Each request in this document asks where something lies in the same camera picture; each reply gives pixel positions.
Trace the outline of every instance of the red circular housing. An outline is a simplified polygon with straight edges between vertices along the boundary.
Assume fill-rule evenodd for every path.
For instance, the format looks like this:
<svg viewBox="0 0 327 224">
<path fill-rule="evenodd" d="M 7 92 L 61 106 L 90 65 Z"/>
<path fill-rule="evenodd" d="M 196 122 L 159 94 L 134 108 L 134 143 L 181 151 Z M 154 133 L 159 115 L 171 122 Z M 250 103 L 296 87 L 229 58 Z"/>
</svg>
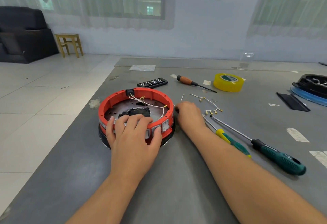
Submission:
<svg viewBox="0 0 327 224">
<path fill-rule="evenodd" d="M 148 89 L 148 88 L 134 88 L 134 89 L 129 89 L 129 90 L 121 90 L 118 92 L 115 92 L 108 96 L 106 99 L 102 101 L 102 103 L 99 106 L 99 132 L 100 137 L 105 135 L 106 133 L 106 126 L 108 123 L 108 120 L 105 118 L 105 114 L 109 109 L 112 109 L 114 105 L 117 105 L 118 103 L 128 100 L 130 94 L 132 94 L 135 98 L 140 99 L 143 97 L 143 99 L 150 99 L 150 100 L 155 100 L 157 102 L 162 103 L 163 105 L 166 105 L 165 108 L 167 108 L 167 112 L 160 118 L 159 120 L 153 120 L 152 123 L 148 124 L 147 130 L 145 133 L 145 141 L 146 143 L 150 143 L 153 137 L 153 131 L 157 127 L 161 127 L 161 132 L 162 132 L 162 141 L 166 143 L 168 140 L 165 140 L 165 138 L 170 139 L 170 135 L 172 135 L 173 129 L 175 128 L 174 126 L 174 114 L 173 114 L 173 102 L 171 99 L 165 94 L 162 93 L 158 90 L 154 89 Z"/>
</svg>

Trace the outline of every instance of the black leather sofa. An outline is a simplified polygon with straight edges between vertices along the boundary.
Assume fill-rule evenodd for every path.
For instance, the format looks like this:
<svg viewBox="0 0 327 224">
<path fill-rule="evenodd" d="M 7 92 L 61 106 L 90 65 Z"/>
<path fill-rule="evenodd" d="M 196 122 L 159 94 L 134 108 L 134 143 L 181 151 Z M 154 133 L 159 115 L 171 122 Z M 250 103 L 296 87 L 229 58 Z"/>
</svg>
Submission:
<svg viewBox="0 0 327 224">
<path fill-rule="evenodd" d="M 41 10 L 0 6 L 0 62 L 31 63 L 58 53 Z"/>
</svg>

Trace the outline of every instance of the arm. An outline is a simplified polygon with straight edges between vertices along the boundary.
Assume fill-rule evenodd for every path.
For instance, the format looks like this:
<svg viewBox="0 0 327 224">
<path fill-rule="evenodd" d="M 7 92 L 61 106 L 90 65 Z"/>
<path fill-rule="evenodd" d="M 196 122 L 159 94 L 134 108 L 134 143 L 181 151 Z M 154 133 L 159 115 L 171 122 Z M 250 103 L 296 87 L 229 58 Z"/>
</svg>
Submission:
<svg viewBox="0 0 327 224">
<path fill-rule="evenodd" d="M 106 136 L 111 147 L 111 171 L 108 178 L 66 224 L 118 224 L 144 175 L 156 158 L 162 136 L 157 128 L 151 144 L 145 143 L 145 131 L 152 118 L 143 115 L 122 116 L 108 121 Z"/>
<path fill-rule="evenodd" d="M 326 224 L 321 212 L 249 157 L 216 136 L 194 103 L 181 102 L 178 122 L 198 148 L 242 224 Z"/>
</svg>

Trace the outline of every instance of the table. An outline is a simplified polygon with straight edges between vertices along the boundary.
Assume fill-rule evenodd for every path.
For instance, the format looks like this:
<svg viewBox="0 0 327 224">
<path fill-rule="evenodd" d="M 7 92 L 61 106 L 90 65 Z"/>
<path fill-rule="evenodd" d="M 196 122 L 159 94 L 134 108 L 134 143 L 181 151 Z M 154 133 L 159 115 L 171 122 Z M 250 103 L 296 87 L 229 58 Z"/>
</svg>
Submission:
<svg viewBox="0 0 327 224">
<path fill-rule="evenodd" d="M 59 47 L 59 50 L 60 50 L 63 57 L 66 57 L 65 52 L 63 51 L 63 47 L 66 48 L 68 55 L 70 55 L 69 48 L 68 48 L 69 44 L 73 45 L 77 58 L 80 57 L 79 52 L 78 52 L 77 49 L 80 49 L 80 52 L 81 52 L 82 56 L 84 55 L 82 45 L 81 45 L 81 41 L 80 41 L 80 36 L 78 34 L 59 33 L 59 34 L 55 34 L 55 37 L 57 39 L 58 47 Z"/>
<path fill-rule="evenodd" d="M 131 65 L 156 65 L 153 72 L 129 71 Z M 298 158 L 307 166 L 303 176 L 291 176 L 249 148 L 252 159 L 309 203 L 327 214 L 327 168 L 309 151 L 327 151 L 327 108 L 302 99 L 310 112 L 290 110 L 276 95 L 288 93 L 302 74 L 326 74 L 327 67 L 310 63 L 254 63 L 255 71 L 232 69 L 237 61 L 121 58 L 91 99 L 133 88 L 139 82 L 163 77 L 169 81 L 158 90 L 176 104 L 193 101 L 204 111 L 208 106 L 189 95 L 203 95 L 223 109 L 219 119 L 239 131 Z M 212 81 L 216 73 L 229 72 L 246 79 L 239 93 L 203 92 L 183 85 L 170 75 L 195 82 Z M 295 141 L 286 128 L 300 131 L 310 143 Z M 246 146 L 234 133 L 228 135 Z M 111 152 L 98 137 L 97 109 L 84 107 L 10 204 L 1 224 L 64 223 L 98 188 L 110 172 Z M 153 167 L 141 181 L 121 223 L 238 223 L 215 184 L 201 155 L 176 126 L 173 138 L 160 148 Z"/>
</svg>

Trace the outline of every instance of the sofa backrest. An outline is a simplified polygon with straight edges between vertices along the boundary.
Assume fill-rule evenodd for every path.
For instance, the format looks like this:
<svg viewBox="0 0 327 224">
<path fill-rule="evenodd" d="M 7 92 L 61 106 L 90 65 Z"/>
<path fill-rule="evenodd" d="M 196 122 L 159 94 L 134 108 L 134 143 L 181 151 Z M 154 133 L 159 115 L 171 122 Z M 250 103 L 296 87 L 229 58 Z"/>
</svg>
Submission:
<svg viewBox="0 0 327 224">
<path fill-rule="evenodd" d="M 0 6 L 0 32 L 47 28 L 41 10 L 28 7 Z"/>
</svg>

